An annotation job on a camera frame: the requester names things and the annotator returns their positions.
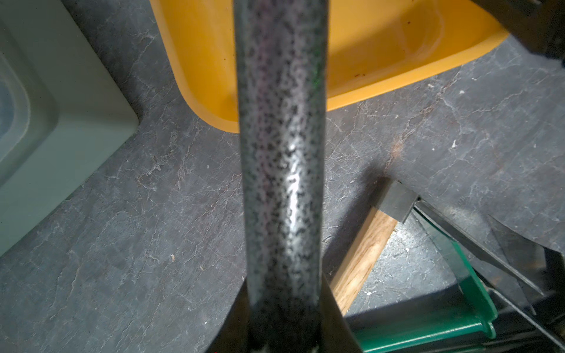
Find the translucent green storage box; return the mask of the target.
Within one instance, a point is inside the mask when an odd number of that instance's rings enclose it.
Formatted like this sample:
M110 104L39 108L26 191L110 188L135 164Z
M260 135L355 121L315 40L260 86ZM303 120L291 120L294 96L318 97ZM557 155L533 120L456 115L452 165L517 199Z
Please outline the translucent green storage box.
M1 250L106 161L138 117L60 1L1 3Z

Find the yellow plastic storage tray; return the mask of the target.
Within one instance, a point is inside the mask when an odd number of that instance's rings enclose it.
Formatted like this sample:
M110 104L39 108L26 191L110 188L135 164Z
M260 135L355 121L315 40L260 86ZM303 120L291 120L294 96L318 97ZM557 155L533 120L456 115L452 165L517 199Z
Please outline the yellow plastic storage tray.
M231 1L151 3L180 92L210 126L237 133ZM471 1L331 1L328 109L476 60L508 32Z

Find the red-handled small hoe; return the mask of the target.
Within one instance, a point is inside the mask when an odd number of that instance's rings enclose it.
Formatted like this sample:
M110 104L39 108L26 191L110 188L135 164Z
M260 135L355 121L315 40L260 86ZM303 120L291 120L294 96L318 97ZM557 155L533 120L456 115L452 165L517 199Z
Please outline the red-handled small hoe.
M250 348L319 348L327 1L235 1Z

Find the wooden-handled hatchet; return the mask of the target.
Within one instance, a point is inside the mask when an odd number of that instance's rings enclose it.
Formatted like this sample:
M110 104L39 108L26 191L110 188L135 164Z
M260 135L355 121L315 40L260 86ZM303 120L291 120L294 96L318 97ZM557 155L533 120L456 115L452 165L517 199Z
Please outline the wooden-handled hatchet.
M519 269L497 256L401 182L381 177L371 198L371 208L344 260L330 283L330 289L342 315L346 315L358 293L380 258L389 238L399 223L404 223L412 210L459 242L483 262L506 272L538 294L544 291Z

